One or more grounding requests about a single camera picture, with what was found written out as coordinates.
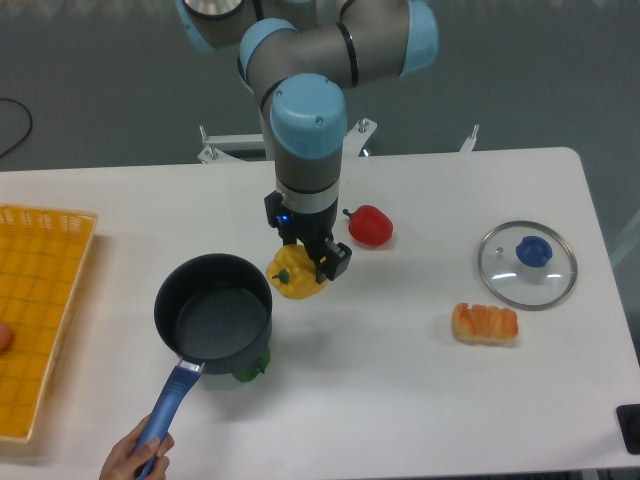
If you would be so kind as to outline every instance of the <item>saucepan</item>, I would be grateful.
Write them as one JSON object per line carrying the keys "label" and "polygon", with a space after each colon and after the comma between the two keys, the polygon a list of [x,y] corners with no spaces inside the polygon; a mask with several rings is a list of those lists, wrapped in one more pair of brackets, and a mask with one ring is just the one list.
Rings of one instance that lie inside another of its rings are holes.
{"label": "saucepan", "polygon": [[[169,375],[136,449],[162,441],[180,402],[203,373],[236,373],[256,364],[271,337],[272,299],[262,272],[225,253],[193,258],[174,270],[156,298],[154,317],[180,362]],[[153,467],[149,460],[139,479]]]}

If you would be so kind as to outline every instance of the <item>glass pot lid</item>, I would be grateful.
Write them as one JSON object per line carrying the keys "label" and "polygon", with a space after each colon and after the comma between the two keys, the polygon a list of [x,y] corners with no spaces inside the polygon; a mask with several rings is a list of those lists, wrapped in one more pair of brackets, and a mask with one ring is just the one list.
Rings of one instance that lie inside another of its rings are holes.
{"label": "glass pot lid", "polygon": [[576,257],[554,230],[535,222],[508,222],[491,230],[478,250],[484,284],[500,300],[523,310],[545,310],[573,289]]}

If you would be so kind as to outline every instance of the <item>blue pan handle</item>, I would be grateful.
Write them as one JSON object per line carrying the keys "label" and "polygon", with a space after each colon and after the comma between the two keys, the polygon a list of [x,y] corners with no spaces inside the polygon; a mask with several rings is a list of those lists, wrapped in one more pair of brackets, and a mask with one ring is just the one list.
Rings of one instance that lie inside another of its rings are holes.
{"label": "blue pan handle", "polygon": [[[204,364],[197,365],[187,362],[186,360],[181,360],[180,363],[174,367],[167,379],[167,383],[164,384],[164,388],[158,397],[155,407],[153,407],[149,422],[144,428],[142,435],[140,435],[136,450],[153,438],[159,438],[160,442],[164,440],[169,431],[169,425],[171,425],[171,421],[178,411],[180,402],[182,402],[187,392],[191,390],[191,387],[193,387],[200,378],[203,366]],[[154,456],[145,464],[142,473],[136,480],[147,478],[149,473],[151,473],[155,461],[156,457]]]}

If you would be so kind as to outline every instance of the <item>orange bread loaf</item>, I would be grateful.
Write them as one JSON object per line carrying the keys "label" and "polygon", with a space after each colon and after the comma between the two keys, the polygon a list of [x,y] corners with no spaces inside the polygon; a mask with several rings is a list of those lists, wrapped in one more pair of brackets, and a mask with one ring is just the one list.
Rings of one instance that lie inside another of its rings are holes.
{"label": "orange bread loaf", "polygon": [[518,317],[508,308],[459,303],[451,316],[453,335],[461,342],[506,343],[518,335]]}

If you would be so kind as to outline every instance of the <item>yellow bell pepper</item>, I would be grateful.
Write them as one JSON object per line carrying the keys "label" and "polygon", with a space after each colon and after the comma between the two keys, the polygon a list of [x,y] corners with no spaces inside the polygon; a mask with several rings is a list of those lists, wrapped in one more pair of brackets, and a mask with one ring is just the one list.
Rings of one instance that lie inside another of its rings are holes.
{"label": "yellow bell pepper", "polygon": [[325,289],[328,280],[316,283],[316,267],[303,245],[285,245],[267,268],[267,278],[283,297],[302,300]]}

